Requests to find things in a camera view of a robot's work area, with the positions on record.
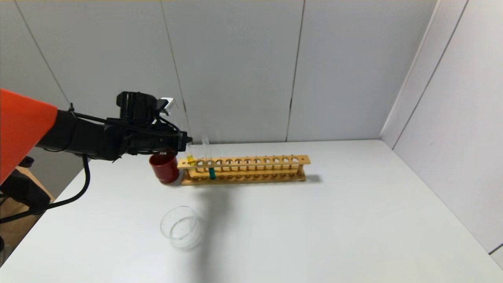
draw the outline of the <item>red cup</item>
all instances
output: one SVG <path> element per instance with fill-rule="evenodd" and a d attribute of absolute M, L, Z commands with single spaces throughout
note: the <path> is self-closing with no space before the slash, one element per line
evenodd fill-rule
<path fill-rule="evenodd" d="M 180 172 L 178 171 L 177 158 L 175 156 L 165 154 L 154 154 L 148 160 L 155 176 L 163 184 L 169 184 L 178 179 Z"/>

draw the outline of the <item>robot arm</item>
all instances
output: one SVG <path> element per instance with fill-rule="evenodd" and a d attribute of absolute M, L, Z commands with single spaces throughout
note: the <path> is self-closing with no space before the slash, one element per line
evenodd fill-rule
<path fill-rule="evenodd" d="M 148 94 L 122 92 L 116 101 L 120 118 L 107 119 L 57 110 L 3 89 L 0 95 L 0 184 L 33 146 L 116 160 L 124 153 L 176 155 L 192 141 L 160 116 L 168 101 Z"/>

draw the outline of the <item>white table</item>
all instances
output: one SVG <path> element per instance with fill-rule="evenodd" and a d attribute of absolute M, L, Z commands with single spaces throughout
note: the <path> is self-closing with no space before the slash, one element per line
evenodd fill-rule
<path fill-rule="evenodd" d="M 78 201 L 46 212 L 0 282 L 503 282 L 503 270 L 377 140 L 212 146 L 213 157 L 308 154 L 308 181 L 161 185 L 147 156 L 91 162 Z M 82 187 L 81 172 L 58 200 Z M 188 205 L 206 242 L 172 248 L 162 216 Z"/>

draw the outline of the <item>white wall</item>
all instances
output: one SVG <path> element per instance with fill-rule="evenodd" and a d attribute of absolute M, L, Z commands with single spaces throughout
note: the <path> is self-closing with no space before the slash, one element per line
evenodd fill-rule
<path fill-rule="evenodd" d="M 503 248 L 495 251 L 494 254 L 491 255 L 491 257 L 501 268 L 503 268 Z"/>
<path fill-rule="evenodd" d="M 288 140 L 378 138 L 435 3 L 306 1 Z"/>
<path fill-rule="evenodd" d="M 468 0 L 438 0 L 423 42 L 381 133 L 394 148 L 439 63 Z"/>
<path fill-rule="evenodd" d="M 12 1 L 0 1 L 0 87 L 66 109 L 68 105 Z M 31 171 L 54 195 L 82 169 L 70 153 L 34 148 Z"/>
<path fill-rule="evenodd" d="M 2 35 L 11 50 L 2 60 L 12 62 L 2 67 L 2 81 L 62 109 L 64 93 L 78 112 L 101 117 L 118 116 L 121 91 L 174 97 L 171 120 L 214 143 L 277 142 L 287 133 L 288 140 L 376 138 L 434 4 L 19 1 L 35 41 L 19 13 L 9 15 L 18 20 L 3 33 L 24 41 Z M 56 156 L 45 156 L 46 164 Z"/>
<path fill-rule="evenodd" d="M 503 242 L 503 2 L 469 1 L 395 151 L 482 246 Z"/>
<path fill-rule="evenodd" d="M 302 0 L 163 6 L 194 138 L 284 142 Z"/>
<path fill-rule="evenodd" d="M 116 96 L 182 101 L 158 1 L 21 1 L 21 12 L 76 112 L 118 117 Z M 187 129 L 185 113 L 175 113 Z"/>

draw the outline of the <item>test tube rack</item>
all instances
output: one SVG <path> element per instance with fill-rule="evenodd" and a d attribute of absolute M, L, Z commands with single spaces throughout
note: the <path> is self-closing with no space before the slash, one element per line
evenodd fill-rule
<path fill-rule="evenodd" d="M 311 164 L 307 155 L 247 156 L 231 158 L 187 159 L 178 161 L 183 169 L 182 185 L 241 184 L 305 181 L 304 165 Z M 210 179 L 213 168 L 216 179 Z"/>

